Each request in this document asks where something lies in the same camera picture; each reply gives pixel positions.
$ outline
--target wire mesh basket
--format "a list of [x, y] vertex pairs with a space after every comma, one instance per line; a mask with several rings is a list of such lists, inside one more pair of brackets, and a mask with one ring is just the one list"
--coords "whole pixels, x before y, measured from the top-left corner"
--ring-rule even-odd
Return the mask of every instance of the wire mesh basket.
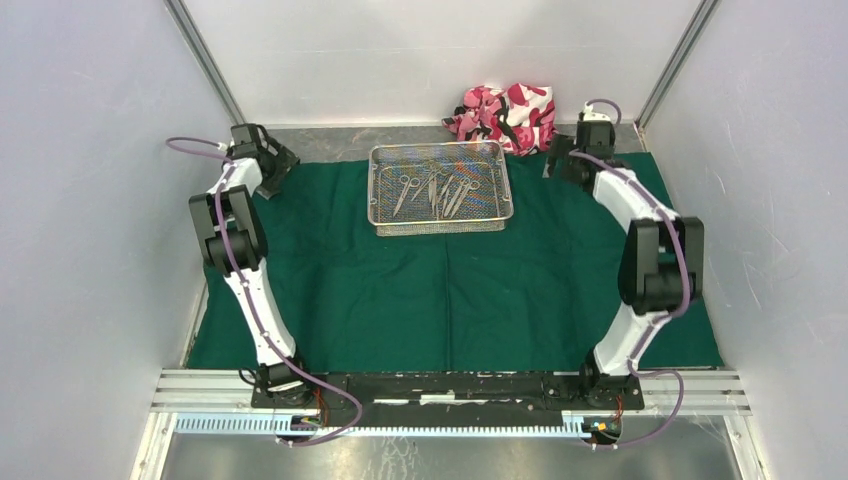
[[503, 230], [512, 194], [498, 142], [374, 147], [368, 221], [379, 236]]

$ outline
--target gray wall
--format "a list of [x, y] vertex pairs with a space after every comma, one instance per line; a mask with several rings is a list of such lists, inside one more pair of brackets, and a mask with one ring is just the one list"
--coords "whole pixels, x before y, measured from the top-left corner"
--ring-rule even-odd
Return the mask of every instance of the gray wall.
[[185, 3], [251, 120], [396, 126], [514, 82], [553, 86], [560, 121], [596, 97], [633, 118], [698, 0]]
[[0, 477], [129, 475], [201, 287], [228, 120], [160, 1], [0, 5]]
[[848, 468], [846, 25], [845, 2], [723, 2], [648, 127], [778, 478]]

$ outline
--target black bracket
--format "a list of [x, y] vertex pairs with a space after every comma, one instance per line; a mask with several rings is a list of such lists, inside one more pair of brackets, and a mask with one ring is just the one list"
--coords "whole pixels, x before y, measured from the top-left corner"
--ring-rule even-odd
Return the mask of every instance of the black bracket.
[[221, 208], [227, 225], [218, 224], [214, 196], [210, 193], [192, 196], [188, 207], [206, 265], [215, 267], [224, 276], [233, 272], [220, 232], [221, 228], [227, 228], [239, 269], [259, 268], [259, 261], [268, 254], [268, 241], [246, 186], [238, 185], [221, 192]]
[[[305, 367], [300, 355], [291, 361], [301, 370]], [[282, 408], [305, 405], [312, 398], [314, 386], [292, 371], [285, 362], [260, 365], [256, 370], [253, 398], [254, 408]]]
[[[695, 217], [676, 218], [672, 224], [683, 248], [690, 301], [694, 301], [701, 298], [704, 283], [704, 224]], [[670, 311], [680, 305], [683, 297], [681, 280], [671, 237], [663, 222], [632, 220], [618, 270], [621, 300], [638, 315]]]
[[230, 128], [233, 146], [227, 156], [233, 160], [255, 158], [262, 171], [262, 183], [256, 193], [266, 199], [280, 193], [280, 184], [286, 174], [300, 163], [300, 158], [268, 134], [264, 126], [244, 123]]
[[577, 121], [577, 133], [574, 137], [555, 133], [548, 150], [547, 173], [554, 175], [556, 164], [561, 160], [560, 176], [591, 194], [595, 185], [595, 175], [599, 167], [584, 159], [573, 157], [569, 153], [577, 149], [603, 161], [611, 167], [622, 167], [616, 160], [615, 126], [606, 120], [583, 121], [583, 113]]
[[595, 408], [616, 408], [618, 400], [625, 410], [645, 408], [639, 379], [633, 375], [607, 375], [600, 372], [595, 349], [589, 350], [580, 366], [578, 395]]

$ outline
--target cable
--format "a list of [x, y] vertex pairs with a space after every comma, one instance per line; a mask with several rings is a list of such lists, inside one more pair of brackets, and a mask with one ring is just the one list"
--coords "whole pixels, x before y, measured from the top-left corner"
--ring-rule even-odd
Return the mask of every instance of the cable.
[[613, 102], [612, 100], [607, 100], [606, 98], [593, 98], [592, 100], [586, 102], [586, 105], [592, 105], [595, 103], [603, 103], [614, 108], [615, 114], [617, 115], [615, 118], [615, 124], [618, 125], [621, 123], [621, 107], [619, 107], [617, 103]]
[[[600, 103], [601, 99], [592, 100], [591, 102], [587, 102], [587, 103], [592, 103], [592, 102], [599, 102]], [[609, 101], [606, 101], [605, 103], [610, 103], [610, 104], [615, 105], [613, 102], [609, 102]], [[674, 225], [671, 223], [671, 219], [668, 217], [668, 214], [665, 213], [665, 210], [660, 208], [659, 202], [657, 202], [654, 199], [654, 197], [650, 193], [648, 193], [648, 191], [641, 184], [631, 181], [631, 178], [628, 177], [627, 175], [625, 175], [624, 173], [618, 171], [615, 168], [610, 167], [609, 165], [604, 163], [602, 160], [600, 160], [600, 159], [598, 159], [598, 158], [596, 158], [592, 155], [589, 155], [588, 153], [583, 153], [583, 152], [575, 149], [575, 150], [572, 150], [571, 152], [569, 152], [568, 154], [571, 155], [572, 157], [577, 157], [577, 158], [582, 158], [584, 160], [588, 160], [589, 162], [593, 163], [597, 167], [599, 167], [599, 168], [601, 168], [601, 169], [603, 169], [607, 172], [610, 172], [610, 174], [612, 174], [616, 178], [619, 178], [625, 184], [627, 184], [631, 188], [633, 188], [633, 190], [636, 193], [638, 193], [639, 196], [642, 197], [645, 200], [645, 202], [648, 203], [648, 205], [654, 210], [654, 212], [656, 212], [656, 214], [660, 217], [663, 224], [665, 225], [665, 228], [668, 229], [669, 237], [671, 237], [671, 244], [672, 244], [672, 247], [674, 248], [674, 255], [677, 258], [677, 268], [680, 272], [681, 283], [683, 284], [683, 298], [680, 302], [680, 305], [673, 312], [667, 313], [665, 315], [661, 315], [661, 316], [657, 317], [656, 319], [654, 319], [654, 321], [651, 322], [651, 328], [645, 330], [645, 333], [642, 334], [642, 337], [639, 338], [639, 341], [636, 343], [636, 346], [633, 348], [633, 352], [631, 352], [630, 357], [627, 359], [627, 369], [630, 370], [630, 374], [633, 375], [636, 378], [653, 378], [653, 377], [658, 377], [660, 375], [674, 375], [675, 378], [677, 378], [677, 383], [678, 383], [679, 388], [680, 388], [679, 393], [677, 394], [677, 402], [674, 404], [674, 408], [671, 410], [671, 414], [669, 414], [668, 418], [666, 418], [665, 421], [663, 422], [663, 424], [660, 425], [659, 428], [657, 428], [653, 432], [651, 432], [651, 433], [649, 433], [645, 436], [642, 436], [642, 437], [639, 437], [639, 438], [636, 438], [636, 439], [633, 439], [633, 440], [629, 440], [629, 441], [624, 442], [624, 443], [619, 443], [617, 445], [594, 445], [592, 447], [593, 449], [600, 447], [604, 450], [616, 450], [616, 449], [621, 448], [621, 447], [628, 447], [628, 446], [640, 444], [644, 441], [647, 441], [647, 440], [650, 440], [650, 439], [656, 437], [657, 435], [659, 435], [660, 433], [665, 431], [668, 428], [668, 426], [671, 425], [671, 422], [674, 421], [674, 419], [677, 417], [677, 413], [680, 412], [680, 407], [683, 405], [684, 385], [683, 385], [683, 376], [680, 375], [680, 372], [678, 372], [677, 370], [656, 370], [656, 371], [653, 371], [653, 372], [639, 373], [639, 372], [636, 371], [635, 368], [633, 368], [633, 359], [637, 358], [642, 353], [642, 350], [648, 344], [648, 339], [651, 337], [653, 330], [659, 330], [665, 324], [670, 322], [672, 319], [680, 317], [681, 315], [686, 313], [686, 310], [689, 308], [689, 297], [691, 296], [691, 285], [689, 283], [689, 272], [686, 268], [686, 259], [683, 258], [683, 246], [680, 244], [680, 238], [678, 238], [678, 236], [677, 236], [677, 230], [674, 228]]]
[[[168, 147], [173, 148], [174, 150], [177, 150], [177, 151], [180, 151], [180, 152], [190, 153], [190, 154], [194, 154], [194, 155], [201, 155], [201, 156], [204, 156], [204, 157], [210, 157], [210, 158], [216, 158], [216, 159], [222, 160], [223, 162], [225, 162], [229, 166], [229, 168], [227, 168], [227, 171], [224, 172], [224, 175], [221, 177], [221, 181], [218, 183], [218, 188], [215, 189], [215, 195], [214, 195], [215, 216], [216, 216], [216, 219], [218, 220], [219, 231], [221, 233], [221, 240], [224, 243], [224, 251], [227, 254], [227, 259], [230, 262], [230, 266], [232, 267], [233, 272], [235, 272], [235, 274], [238, 276], [239, 283], [241, 284], [242, 289], [244, 289], [244, 296], [245, 296], [245, 300], [247, 301], [248, 309], [250, 310], [250, 316], [253, 317], [253, 321], [256, 324], [256, 327], [259, 329], [259, 331], [262, 332], [262, 333], [265, 333], [265, 332], [267, 332], [267, 330], [265, 330], [265, 326], [262, 324], [262, 320], [259, 319], [259, 314], [256, 311], [256, 305], [253, 302], [253, 296], [250, 293], [250, 288], [249, 288], [250, 282], [247, 280], [247, 278], [244, 276], [244, 274], [241, 273], [241, 269], [239, 269], [239, 267], [238, 267], [238, 262], [236, 261], [236, 255], [235, 255], [235, 252], [233, 251], [233, 245], [232, 245], [232, 243], [230, 243], [230, 235], [229, 235], [229, 232], [227, 231], [227, 222], [226, 222], [226, 218], [224, 218], [224, 209], [221, 205], [221, 203], [222, 203], [221, 202], [221, 193], [224, 191], [224, 188], [226, 187], [227, 182], [230, 180], [230, 177], [232, 177], [233, 173], [235, 172], [235, 167], [233, 166], [233, 161], [225, 155], [216, 154], [216, 153], [208, 153], [208, 152], [203, 152], [203, 151], [199, 151], [199, 150], [191, 150], [191, 149], [179, 147], [177, 145], [173, 145], [173, 142], [180, 141], [180, 140], [196, 142], [196, 143], [203, 143], [205, 145], [214, 145], [214, 146], [218, 145], [217, 143], [211, 142], [209, 140], [203, 140], [203, 139], [200, 139], [200, 138], [192, 138], [192, 137], [171, 137], [171, 138], [169, 138], [165, 141], [165, 144]], [[332, 440], [333, 438], [341, 435], [343, 432], [349, 430], [350, 428], [353, 428], [354, 425], [359, 423], [359, 420], [362, 418], [363, 407], [362, 407], [362, 403], [360, 403], [359, 400], [357, 400], [356, 397], [354, 397], [353, 395], [345, 392], [344, 390], [342, 390], [342, 389], [340, 389], [340, 388], [338, 388], [334, 385], [331, 385], [331, 384], [329, 384], [329, 383], [327, 383], [327, 382], [325, 382], [321, 379], [318, 379], [318, 378], [306, 373], [305, 371], [301, 370], [297, 365], [294, 364], [294, 362], [292, 362], [291, 360], [289, 360], [286, 357], [286, 355], [280, 350], [279, 347], [277, 347], [277, 345], [269, 337], [266, 337], [265, 335], [263, 335], [262, 338], [265, 340], [265, 343], [268, 345], [268, 348], [270, 348], [274, 353], [276, 353], [277, 356], [280, 358], [280, 360], [282, 360], [283, 363], [285, 363], [286, 366], [289, 367], [289, 369], [291, 371], [293, 371], [297, 375], [305, 378], [306, 380], [309, 380], [312, 383], [315, 383], [319, 386], [324, 387], [325, 389], [327, 389], [331, 392], [334, 392], [338, 395], [341, 395], [342, 397], [347, 398], [356, 407], [356, 416], [354, 416], [353, 420], [351, 420], [347, 425], [340, 427], [339, 429], [334, 430], [333, 432], [330, 432], [327, 435], [324, 435], [323, 437], [320, 437], [320, 438], [316, 438], [316, 439], [312, 439], [312, 440], [306, 440], [306, 441], [298, 442], [298, 443], [294, 443], [291, 440], [289, 440], [288, 441], [289, 447], [308, 447], [308, 446], [312, 446], [312, 445], [320, 445], [322, 443], [328, 442], [328, 441]]]
[[174, 142], [194, 142], [194, 143], [202, 143], [204, 145], [211, 145], [215, 148], [219, 148], [222, 144], [213, 142], [211, 140], [204, 140], [202, 138], [194, 138], [194, 137], [171, 137], [165, 140], [165, 145], [169, 148], [172, 148], [178, 152], [188, 153], [191, 155], [200, 155], [201, 157], [209, 157], [215, 158], [223, 161], [224, 163], [233, 163], [233, 161], [227, 157], [226, 155], [220, 153], [212, 153], [212, 152], [204, 152], [203, 150], [193, 150], [191, 148], [181, 147], [179, 145], [175, 145]]

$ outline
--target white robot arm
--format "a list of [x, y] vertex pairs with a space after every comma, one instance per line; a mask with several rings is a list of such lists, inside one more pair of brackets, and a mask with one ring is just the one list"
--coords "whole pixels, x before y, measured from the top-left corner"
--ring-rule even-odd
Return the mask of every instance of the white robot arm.
[[[580, 369], [583, 395], [600, 397], [601, 402], [629, 391], [635, 381], [632, 372], [638, 370], [642, 354], [669, 319], [669, 311], [681, 304], [684, 285], [689, 286], [688, 298], [695, 300], [701, 296], [703, 282], [703, 223], [663, 205], [639, 183], [633, 170], [613, 158], [614, 151], [613, 123], [587, 104], [575, 137], [555, 135], [547, 165], [550, 176], [557, 161], [562, 161], [560, 175], [592, 195], [627, 232], [618, 275], [621, 305], [607, 334]], [[662, 255], [673, 251], [672, 235], [684, 258], [667, 261]], [[677, 263], [681, 260], [683, 269]], [[682, 281], [681, 270], [687, 282]]]
[[[283, 391], [287, 395], [301, 393], [305, 389], [302, 379], [282, 361], [285, 358], [302, 367], [294, 338], [283, 323], [268, 281], [268, 242], [251, 200], [254, 192], [265, 197], [276, 194], [280, 181], [299, 159], [259, 125], [237, 125], [232, 132], [233, 143], [227, 155], [232, 162], [224, 165], [224, 172], [212, 188], [191, 197], [192, 221], [204, 262], [224, 276], [247, 320], [259, 364], [256, 386], [269, 395]], [[221, 235], [222, 229], [227, 231], [231, 252]]]

